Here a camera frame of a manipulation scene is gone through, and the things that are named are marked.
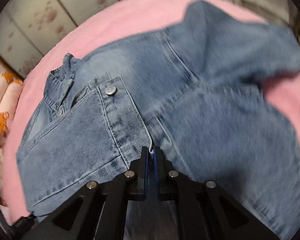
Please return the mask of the pink plush bed blanket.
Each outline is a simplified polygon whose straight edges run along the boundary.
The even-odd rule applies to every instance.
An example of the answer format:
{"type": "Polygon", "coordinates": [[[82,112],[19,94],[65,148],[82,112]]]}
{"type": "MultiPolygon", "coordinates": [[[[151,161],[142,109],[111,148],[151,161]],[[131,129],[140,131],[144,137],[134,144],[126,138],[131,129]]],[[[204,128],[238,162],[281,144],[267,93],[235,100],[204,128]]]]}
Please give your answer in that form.
{"type": "MultiPolygon", "coordinates": [[[[93,49],[126,36],[179,22],[194,0],[122,0],[92,16],[61,40],[24,81],[12,127],[4,144],[1,197],[8,224],[28,215],[17,169],[16,153],[31,115],[43,98],[48,73],[58,68],[64,55],[87,55],[93,49]]],[[[225,0],[205,0],[244,22],[263,22],[252,11],[225,0]]],[[[266,100],[294,125],[300,142],[300,73],[264,84],[266,100]]]]}

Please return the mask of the blue denim jacket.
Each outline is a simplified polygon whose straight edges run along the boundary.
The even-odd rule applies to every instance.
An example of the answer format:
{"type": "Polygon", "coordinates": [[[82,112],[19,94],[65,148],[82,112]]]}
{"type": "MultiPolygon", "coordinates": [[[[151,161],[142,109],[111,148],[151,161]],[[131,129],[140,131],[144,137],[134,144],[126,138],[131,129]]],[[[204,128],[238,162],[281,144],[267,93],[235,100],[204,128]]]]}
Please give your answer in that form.
{"type": "Polygon", "coordinates": [[[213,180],[280,239],[300,228],[300,148],[262,83],[300,72],[290,29],[243,23],[196,1],[182,22],[130,36],[51,71],[17,163],[39,220],[85,183],[158,146],[195,181],[213,180]]]}

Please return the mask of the floral sliding wardrobe doors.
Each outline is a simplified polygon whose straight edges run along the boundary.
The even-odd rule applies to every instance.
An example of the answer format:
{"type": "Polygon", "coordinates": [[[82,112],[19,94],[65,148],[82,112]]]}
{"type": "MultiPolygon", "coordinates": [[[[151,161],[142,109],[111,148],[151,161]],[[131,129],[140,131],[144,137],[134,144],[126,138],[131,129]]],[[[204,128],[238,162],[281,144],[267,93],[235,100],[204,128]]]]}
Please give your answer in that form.
{"type": "Polygon", "coordinates": [[[0,57],[25,78],[68,33],[119,0],[8,0],[0,12],[0,57]]]}

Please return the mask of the folded bear print quilt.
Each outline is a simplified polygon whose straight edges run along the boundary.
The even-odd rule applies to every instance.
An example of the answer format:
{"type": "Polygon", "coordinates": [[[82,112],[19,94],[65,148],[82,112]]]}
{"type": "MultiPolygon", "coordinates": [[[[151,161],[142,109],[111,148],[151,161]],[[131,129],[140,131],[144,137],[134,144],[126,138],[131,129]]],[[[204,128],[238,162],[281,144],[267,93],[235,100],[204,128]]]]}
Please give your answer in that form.
{"type": "Polygon", "coordinates": [[[23,81],[11,73],[0,73],[0,146],[10,131],[18,100],[23,90],[23,81]]]}

